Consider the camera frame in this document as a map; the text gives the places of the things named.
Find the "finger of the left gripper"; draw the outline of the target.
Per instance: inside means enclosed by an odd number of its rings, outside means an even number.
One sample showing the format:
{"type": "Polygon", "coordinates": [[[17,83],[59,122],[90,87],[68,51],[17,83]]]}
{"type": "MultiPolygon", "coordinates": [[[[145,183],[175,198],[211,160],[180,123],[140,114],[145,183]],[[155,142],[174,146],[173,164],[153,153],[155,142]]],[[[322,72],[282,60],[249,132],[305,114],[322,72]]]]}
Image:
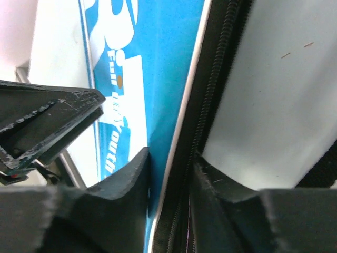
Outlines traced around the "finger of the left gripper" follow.
{"type": "Polygon", "coordinates": [[[1,81],[1,171],[51,160],[102,115],[96,89],[1,81]]]}

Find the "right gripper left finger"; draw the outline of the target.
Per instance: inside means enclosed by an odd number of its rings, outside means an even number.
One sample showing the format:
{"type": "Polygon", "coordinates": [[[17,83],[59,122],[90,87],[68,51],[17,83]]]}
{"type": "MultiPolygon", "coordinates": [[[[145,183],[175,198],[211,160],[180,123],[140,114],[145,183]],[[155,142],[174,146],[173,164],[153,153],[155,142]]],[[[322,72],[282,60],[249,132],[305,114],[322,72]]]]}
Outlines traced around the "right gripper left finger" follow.
{"type": "Polygon", "coordinates": [[[1,252],[142,252],[150,153],[96,185],[1,188],[1,252]]]}

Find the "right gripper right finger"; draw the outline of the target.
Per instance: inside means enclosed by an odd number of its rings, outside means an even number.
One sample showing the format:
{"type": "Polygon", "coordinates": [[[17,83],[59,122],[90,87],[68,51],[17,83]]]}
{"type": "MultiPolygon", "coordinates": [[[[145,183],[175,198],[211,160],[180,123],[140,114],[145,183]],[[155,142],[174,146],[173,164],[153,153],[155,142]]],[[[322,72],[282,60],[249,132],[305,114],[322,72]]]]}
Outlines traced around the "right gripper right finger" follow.
{"type": "Polygon", "coordinates": [[[197,252],[336,252],[336,191],[254,191],[200,155],[190,182],[197,252]]]}

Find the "blue racket cover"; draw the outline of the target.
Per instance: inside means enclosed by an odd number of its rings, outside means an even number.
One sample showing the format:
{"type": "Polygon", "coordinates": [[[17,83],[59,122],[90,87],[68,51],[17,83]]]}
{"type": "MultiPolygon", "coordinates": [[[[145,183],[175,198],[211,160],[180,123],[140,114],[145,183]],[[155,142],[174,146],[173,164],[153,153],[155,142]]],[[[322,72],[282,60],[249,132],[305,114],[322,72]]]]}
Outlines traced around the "blue racket cover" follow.
{"type": "Polygon", "coordinates": [[[98,179],[138,171],[110,218],[114,252],[187,252],[189,184],[251,1],[80,1],[98,179]]]}

